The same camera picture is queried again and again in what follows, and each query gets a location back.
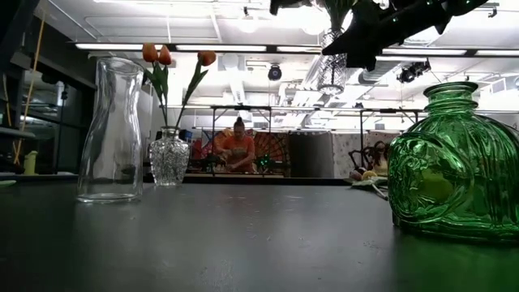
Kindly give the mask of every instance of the orange tulip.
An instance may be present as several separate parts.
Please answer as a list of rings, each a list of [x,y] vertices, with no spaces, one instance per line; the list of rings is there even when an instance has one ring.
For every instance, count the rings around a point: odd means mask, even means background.
[[[171,65],[171,62],[171,54],[169,53],[168,47],[163,45],[161,55],[159,56],[159,63],[162,65]]]
[[[217,60],[217,55],[213,51],[199,51],[198,59],[202,58],[202,66],[207,67]]]
[[[146,62],[155,62],[159,58],[159,54],[157,53],[157,49],[155,49],[154,44],[144,44],[143,45],[143,59]]]

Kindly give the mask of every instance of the fluorescent light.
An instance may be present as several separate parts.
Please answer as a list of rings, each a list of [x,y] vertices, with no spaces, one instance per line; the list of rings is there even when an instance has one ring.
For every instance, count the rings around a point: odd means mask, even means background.
[[[476,56],[519,56],[519,49],[481,49]]]
[[[398,54],[405,56],[461,56],[466,49],[383,49],[383,54]]]
[[[86,49],[86,50],[104,50],[104,51],[140,51],[143,49],[142,44],[75,44],[75,47],[78,49]],[[162,45],[155,45],[155,49],[160,50]]]
[[[266,45],[176,45],[179,51],[213,50],[218,52],[264,52]]]
[[[95,3],[115,3],[115,4],[150,4],[150,5],[173,5],[176,4],[175,0],[93,0]],[[197,2],[212,2],[213,0],[196,0],[193,1],[193,4]]]
[[[181,109],[181,105],[168,105],[168,109]],[[202,110],[202,109],[211,109],[210,105],[186,105],[186,110]]]
[[[377,61],[395,61],[395,62],[426,62],[427,58],[423,57],[406,57],[406,56],[376,56]]]
[[[345,108],[320,108],[320,110],[323,110],[323,111],[339,111],[339,112],[358,112],[362,109],[354,109],[354,108],[349,108],[349,109],[345,109]]]
[[[278,52],[284,53],[312,53],[321,54],[321,47],[318,45],[282,45],[277,47]]]
[[[301,107],[301,106],[273,106],[272,110],[301,110],[301,111],[314,111],[313,107]]]

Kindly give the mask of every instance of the green object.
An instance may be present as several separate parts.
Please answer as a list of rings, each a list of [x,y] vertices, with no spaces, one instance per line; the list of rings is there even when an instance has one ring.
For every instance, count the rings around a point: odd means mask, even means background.
[[[7,180],[7,181],[0,181],[0,188],[2,187],[10,187],[16,183],[15,180]]]
[[[477,87],[429,88],[429,117],[392,142],[389,202],[402,229],[519,242],[519,132],[474,114]]]

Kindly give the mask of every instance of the bottle neck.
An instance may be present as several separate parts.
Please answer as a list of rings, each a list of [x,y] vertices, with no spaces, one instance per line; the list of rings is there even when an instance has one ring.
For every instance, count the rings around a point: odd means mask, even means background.
[[[162,127],[162,138],[163,139],[174,139],[178,136],[178,131],[175,131],[175,127]]]
[[[471,82],[459,82],[429,88],[423,93],[429,98],[425,111],[430,115],[473,114],[478,103],[472,100],[472,93],[477,87]]]

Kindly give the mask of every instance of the orange shirt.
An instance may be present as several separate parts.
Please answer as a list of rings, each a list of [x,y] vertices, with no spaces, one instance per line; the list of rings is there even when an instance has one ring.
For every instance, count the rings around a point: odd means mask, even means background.
[[[227,164],[235,164],[243,159],[245,159],[249,154],[254,155],[254,140],[249,137],[245,136],[242,140],[236,140],[234,136],[230,136],[227,138],[223,145],[223,149],[230,150],[232,154],[230,157],[227,158]],[[235,172],[248,172],[252,173],[254,172],[254,169],[252,168],[252,161],[247,162],[244,165],[241,165],[238,167]]]

